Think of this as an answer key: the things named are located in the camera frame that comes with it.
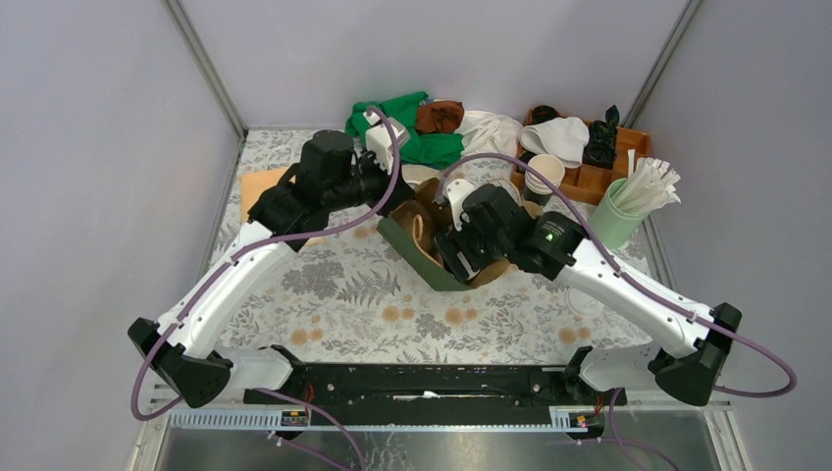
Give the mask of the green paper bag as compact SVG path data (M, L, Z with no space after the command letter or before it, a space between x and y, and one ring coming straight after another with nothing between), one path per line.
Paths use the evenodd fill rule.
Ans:
M465 291L490 284L507 271L508 261L494 261L470 281L460 282L436 248L435 236L453 227L450 210L434 202L439 186L438 178L420 183L410 199L378 223L378 232L434 291Z

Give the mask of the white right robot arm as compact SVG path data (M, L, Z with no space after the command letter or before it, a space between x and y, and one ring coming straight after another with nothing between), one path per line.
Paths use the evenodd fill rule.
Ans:
M501 186L457 179L436 201L449 208L451 223L436 234L435 247L457 279L470 281L494 262L507 261L596 299L650 336L631 347L580 348L562 379L572 402L657 386L689 405L709 403L732 344L718 330L737 330L742 315L736 308L686 300L640 272L632 275L634 287L626 279L628 265L605 259L576 221L556 211L534 216Z

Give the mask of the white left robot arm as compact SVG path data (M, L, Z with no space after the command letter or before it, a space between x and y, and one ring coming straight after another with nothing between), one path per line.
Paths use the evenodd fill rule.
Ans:
M356 151L342 131L318 131L300 159L265 189L226 252L186 296L157 320L136 319L130 340L153 370L188 406L202 407L225 389L267 388L282 403L301 397L304 378L276 347L221 349L217 342L249 296L311 239L327 236L331 214L366 205L386 215L411 188L400 172L398 148L408 134L378 125Z

